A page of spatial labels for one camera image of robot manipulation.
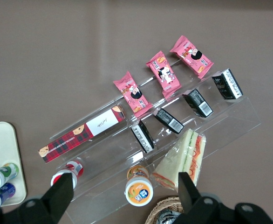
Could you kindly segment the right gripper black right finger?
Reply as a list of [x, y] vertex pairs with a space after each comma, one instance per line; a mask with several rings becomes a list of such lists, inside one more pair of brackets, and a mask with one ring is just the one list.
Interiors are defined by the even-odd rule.
[[175, 224], [214, 224], [219, 214], [219, 203], [210, 196], [202, 196], [186, 172], [178, 174], [178, 196], [184, 212]]

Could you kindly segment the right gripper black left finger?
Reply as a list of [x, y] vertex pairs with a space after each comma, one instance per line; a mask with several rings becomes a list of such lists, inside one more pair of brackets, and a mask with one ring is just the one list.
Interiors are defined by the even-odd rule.
[[20, 223], [57, 224], [73, 196], [72, 175], [62, 174], [40, 199], [31, 199], [19, 207]]

